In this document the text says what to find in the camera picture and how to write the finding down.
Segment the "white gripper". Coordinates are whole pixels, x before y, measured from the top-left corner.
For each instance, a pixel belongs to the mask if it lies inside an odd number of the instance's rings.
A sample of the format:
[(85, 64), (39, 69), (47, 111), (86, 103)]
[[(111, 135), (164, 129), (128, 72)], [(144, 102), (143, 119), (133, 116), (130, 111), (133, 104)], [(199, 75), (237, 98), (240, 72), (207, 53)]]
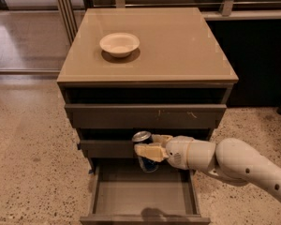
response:
[[(136, 154), (155, 162), (167, 160), (174, 168), (188, 170), (188, 147), (194, 141), (191, 137), (153, 134), (153, 143), (139, 143), (134, 145)], [(166, 149), (159, 143), (166, 143)]]

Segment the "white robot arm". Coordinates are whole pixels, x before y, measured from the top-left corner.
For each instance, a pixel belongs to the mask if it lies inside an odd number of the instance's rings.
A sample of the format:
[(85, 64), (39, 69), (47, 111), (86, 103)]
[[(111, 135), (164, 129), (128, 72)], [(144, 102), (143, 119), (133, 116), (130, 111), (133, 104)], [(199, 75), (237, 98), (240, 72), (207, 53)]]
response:
[(141, 131), (132, 137), (141, 168), (151, 173), (167, 161), (171, 167), (200, 171), (234, 186), (253, 184), (281, 202), (281, 168), (248, 143), (227, 138), (220, 143)]

